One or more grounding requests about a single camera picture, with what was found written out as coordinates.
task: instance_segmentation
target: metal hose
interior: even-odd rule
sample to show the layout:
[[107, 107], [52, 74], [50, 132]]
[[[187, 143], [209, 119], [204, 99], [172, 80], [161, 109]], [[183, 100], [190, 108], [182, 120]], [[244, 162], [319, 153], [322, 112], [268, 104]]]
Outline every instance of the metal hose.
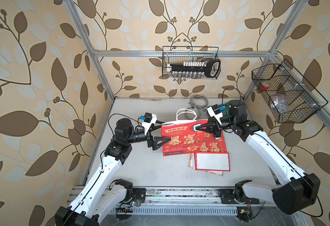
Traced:
[[[205, 100], [205, 105], [196, 104], [194, 102], [194, 98]], [[201, 111], [205, 112], [207, 110], [208, 104], [209, 104], [209, 101], [206, 97], [204, 97], [203, 95], [196, 94], [196, 95], [190, 97], [190, 102], [189, 102], [190, 107], [188, 107], [187, 109], [194, 109], [195, 108], [196, 110], [198, 110], [199, 114], [197, 114], [197, 117], [196, 117], [196, 119], [198, 120], [200, 118]], [[186, 113], [184, 115], [187, 119], [192, 120], [192, 118], [189, 118]]]

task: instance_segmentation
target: wire basket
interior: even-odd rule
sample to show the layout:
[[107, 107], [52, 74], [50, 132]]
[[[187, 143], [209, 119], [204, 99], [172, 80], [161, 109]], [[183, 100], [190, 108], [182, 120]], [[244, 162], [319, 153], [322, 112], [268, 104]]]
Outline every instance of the wire basket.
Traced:
[[175, 79], [217, 79], [218, 47], [163, 46], [162, 76]]
[[[283, 61], [254, 69], [252, 80], [278, 123], [303, 123], [328, 101], [293, 67], [302, 76], [303, 83], [298, 82], [290, 74], [289, 65]], [[320, 102], [313, 98], [315, 95], [321, 98]]]

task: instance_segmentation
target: white table surface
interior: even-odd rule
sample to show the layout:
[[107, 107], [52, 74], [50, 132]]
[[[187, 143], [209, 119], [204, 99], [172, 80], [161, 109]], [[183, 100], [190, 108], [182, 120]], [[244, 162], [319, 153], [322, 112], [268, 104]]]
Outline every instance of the white table surface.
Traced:
[[[156, 114], [158, 120], [167, 122], [175, 120], [178, 109], [189, 107], [188, 102], [188, 99], [116, 99], [111, 114], [120, 113], [137, 119], [148, 112]], [[209, 99], [209, 106], [220, 103], [221, 99]], [[113, 129], [121, 118], [121, 115], [112, 116], [109, 123]], [[203, 112], [200, 119], [206, 118], [208, 116]], [[161, 136], [160, 129], [152, 135]], [[189, 168], [190, 154], [163, 156], [162, 148], [153, 151], [147, 147], [147, 142], [140, 142], [132, 144], [129, 157], [113, 179], [122, 178], [132, 182], [134, 186], [234, 187], [235, 183], [245, 179], [275, 184], [269, 167], [252, 147], [235, 133], [224, 133], [224, 136], [231, 171], [224, 172], [223, 177]], [[99, 154], [107, 147], [111, 138], [112, 133], [107, 125], [89, 178], [98, 168]]]

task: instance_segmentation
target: white rope handle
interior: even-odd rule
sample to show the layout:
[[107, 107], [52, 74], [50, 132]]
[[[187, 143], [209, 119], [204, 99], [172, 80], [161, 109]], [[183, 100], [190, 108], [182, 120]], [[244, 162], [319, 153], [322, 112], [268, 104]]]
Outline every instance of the white rope handle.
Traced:
[[192, 113], [192, 114], [194, 114], [195, 117], [192, 119], [193, 121], [195, 121], [195, 119], [197, 117], [196, 112], [194, 112], [193, 110], [190, 110], [190, 109], [187, 109], [187, 108], [181, 108], [176, 112], [176, 120], [178, 120], [178, 116], [180, 114], [183, 114], [183, 113]]

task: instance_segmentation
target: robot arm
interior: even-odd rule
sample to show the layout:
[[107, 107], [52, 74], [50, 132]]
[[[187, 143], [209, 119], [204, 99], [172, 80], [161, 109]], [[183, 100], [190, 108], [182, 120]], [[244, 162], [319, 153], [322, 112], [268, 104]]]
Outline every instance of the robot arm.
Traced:
[[117, 122], [115, 134], [102, 152], [104, 157], [101, 158], [96, 173], [68, 208], [61, 206], [56, 212], [54, 218], [57, 226], [98, 226], [119, 202], [128, 203], [132, 200], [132, 183], [123, 179], [117, 180], [110, 193], [101, 197], [111, 178], [129, 156], [131, 143], [147, 141], [148, 147], [157, 150], [170, 140], [167, 137], [151, 136], [151, 131], [161, 128], [161, 125], [154, 126], [154, 123], [162, 123], [156, 120], [156, 115], [146, 113], [144, 123], [148, 126], [147, 129], [142, 127], [134, 130], [129, 119], [124, 118]]
[[260, 184], [244, 180], [235, 185], [234, 199], [245, 203], [249, 198], [275, 203], [286, 214], [293, 214], [313, 205], [317, 198], [320, 180], [315, 174], [306, 174], [294, 164], [271, 141], [255, 121], [247, 119], [245, 103], [239, 100], [229, 102], [230, 118], [222, 117], [217, 105], [208, 108], [208, 123], [196, 127], [197, 130], [220, 137], [224, 129], [232, 129], [240, 138], [253, 147], [272, 169], [280, 185]]

